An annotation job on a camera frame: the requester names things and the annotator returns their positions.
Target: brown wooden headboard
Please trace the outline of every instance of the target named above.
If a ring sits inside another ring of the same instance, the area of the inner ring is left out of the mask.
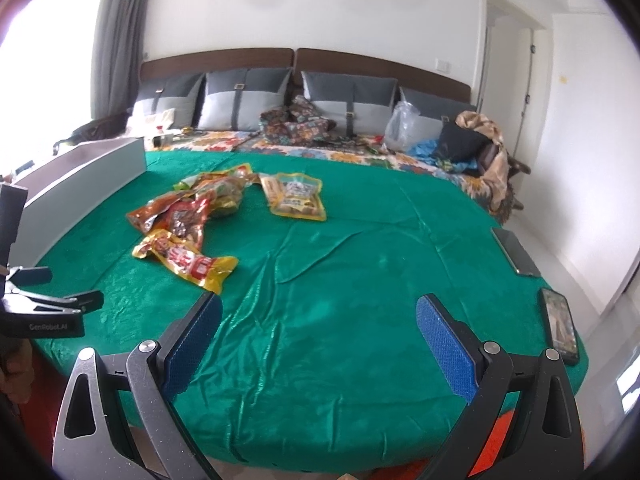
[[[234,68],[294,67],[293,85],[302,88],[303,70],[336,74],[393,77],[399,86],[468,103],[471,88],[440,74],[378,57],[360,56],[316,48],[231,48],[195,52],[147,61],[140,67],[140,81],[172,75],[232,70]]]
[[[195,52],[143,63],[140,81],[234,68],[285,68],[293,66],[293,59],[294,52],[290,48],[230,48]]]
[[[455,99],[464,103],[468,103],[471,99],[469,85],[428,70],[378,57],[316,48],[299,48],[296,51],[293,76],[297,86],[302,86],[302,71],[393,77],[398,79],[399,86],[427,94]]]

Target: phone screen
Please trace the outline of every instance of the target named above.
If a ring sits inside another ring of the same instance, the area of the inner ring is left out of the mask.
[[[520,244],[518,237],[507,229],[492,228],[495,238],[498,240],[502,251],[509,259],[511,266],[518,274],[523,276],[540,277],[540,271],[529,256],[529,253]]]
[[[549,328],[553,346],[562,356],[577,358],[578,343],[575,338],[574,322],[571,319],[569,304],[562,294],[542,289],[542,297],[549,318]]]

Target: white tile floor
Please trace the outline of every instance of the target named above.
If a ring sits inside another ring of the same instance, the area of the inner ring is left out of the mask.
[[[640,354],[640,308],[623,296],[610,312],[599,316],[567,270],[518,218],[512,218],[505,227],[517,234],[549,285],[567,297],[574,323],[587,349],[590,367],[576,400],[588,464],[624,417],[616,380]],[[146,436],[138,430],[134,437],[147,465],[162,472]],[[223,480],[336,480],[339,476],[272,471],[210,461]],[[355,474],[358,480],[365,480],[367,476]]]

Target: light switch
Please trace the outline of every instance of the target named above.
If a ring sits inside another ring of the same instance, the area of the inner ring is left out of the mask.
[[[449,72],[451,72],[451,63],[449,61],[436,59],[436,70],[438,72],[442,72],[443,74],[448,74]]]

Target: beige blanket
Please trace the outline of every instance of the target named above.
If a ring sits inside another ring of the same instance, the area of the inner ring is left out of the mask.
[[[507,196],[507,180],[509,177],[509,155],[504,147],[502,131],[498,125],[486,115],[476,112],[462,112],[456,118],[456,124],[461,128],[475,130],[489,137],[492,143],[498,146],[498,154],[495,156],[489,169],[481,177],[481,180],[492,190],[491,209],[497,210]]]

